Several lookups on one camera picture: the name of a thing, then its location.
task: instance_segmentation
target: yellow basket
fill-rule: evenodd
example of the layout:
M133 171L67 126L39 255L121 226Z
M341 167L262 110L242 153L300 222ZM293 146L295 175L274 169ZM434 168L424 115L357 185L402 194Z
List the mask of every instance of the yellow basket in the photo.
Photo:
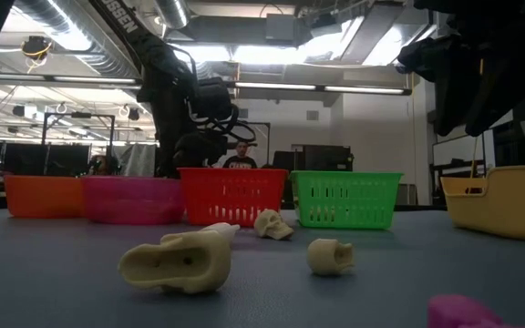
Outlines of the yellow basket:
M441 183L456 226L525 240L525 166L493 169L486 179Z

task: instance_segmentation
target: pink basket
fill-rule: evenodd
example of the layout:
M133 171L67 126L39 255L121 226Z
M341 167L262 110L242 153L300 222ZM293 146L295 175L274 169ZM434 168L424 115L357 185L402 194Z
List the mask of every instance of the pink basket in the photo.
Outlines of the pink basket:
M175 179L86 177L82 179L85 217L112 224L179 223L185 211Z

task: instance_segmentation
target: desk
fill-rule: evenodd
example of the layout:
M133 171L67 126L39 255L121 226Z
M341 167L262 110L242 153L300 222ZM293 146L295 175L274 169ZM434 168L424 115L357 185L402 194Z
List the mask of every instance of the desk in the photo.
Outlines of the desk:
M0 210L0 327L424 328L427 300L439 293L474 297L525 324L525 241L454 229L440 211L397 213L390 231L297 227L292 241L240 230L229 280L213 294L123 282L124 251L195 229L8 219ZM354 273L311 275L306 248L316 238L352 242Z

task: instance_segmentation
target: black t-shirt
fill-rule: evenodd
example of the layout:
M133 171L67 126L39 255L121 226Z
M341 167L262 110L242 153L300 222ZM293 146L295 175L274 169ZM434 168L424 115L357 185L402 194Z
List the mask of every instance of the black t-shirt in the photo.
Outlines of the black t-shirt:
M256 169L256 162L250 157L239 158L238 156L232 156L224 163L224 168L230 169Z

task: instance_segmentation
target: ceiling light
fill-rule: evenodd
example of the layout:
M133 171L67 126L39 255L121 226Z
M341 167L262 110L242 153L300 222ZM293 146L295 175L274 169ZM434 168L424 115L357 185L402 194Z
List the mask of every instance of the ceiling light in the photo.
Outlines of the ceiling light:
M72 123L70 123L70 122L68 122L67 120L62 119L62 118L58 120L58 123L60 123L60 124L64 124L65 126L69 126L69 127L72 127L72 126L73 126Z
M129 115L127 116L128 119L132 121L139 120L139 109L138 108L130 108L129 109Z
M427 31L425 31L425 33L423 33L423 35L420 36L420 37L417 39L417 42L426 39L427 37L429 37L430 35L432 35L435 31L437 31L437 26L436 26L436 25L432 25L432 26L430 26L430 27L427 29Z
M79 134L79 135L81 135L81 136L87 136L87 135L88 135L88 131L86 131L86 130L83 129L83 128L69 128L69 129L68 129L68 132L69 132L69 131L72 131L72 132L74 132L74 133L77 133L77 134Z
M58 82L90 82L90 83L137 83L133 78L112 77L54 77Z
M44 77L29 74L0 74L0 79L44 81Z
M23 142L42 142L41 138L17 138L17 137L0 137L0 141L23 141ZM95 146L108 146L108 141L105 140L94 140L89 138L78 139L78 138L47 138L46 143L79 143L89 144ZM125 146L125 141L113 141L113 146Z
M190 53L191 57L196 62L206 62L206 61L228 61L230 60L230 53L226 46L180 46L173 45L182 50L185 50ZM182 61L189 62L190 58L188 55L173 50L175 56Z
M105 136L103 136L103 135L101 135L101 134L98 134L97 132L90 132L90 131L89 131L88 134L91 135L91 136L97 136L97 137L99 137L99 138L103 138L104 140L108 140L107 137L105 137Z
M365 66L385 66L392 63L400 54L402 49L402 33L400 30L392 26L386 32L380 41L376 44L374 49L365 59Z
M254 83L254 82L236 82L236 87L246 88L269 88L274 90L315 90L315 86L309 85L289 85L282 83Z
M233 60L243 64L288 65L303 63L305 54L294 47L239 46Z
M366 93L382 95L402 95L402 89L379 88L379 87L325 87L325 91L343 93Z

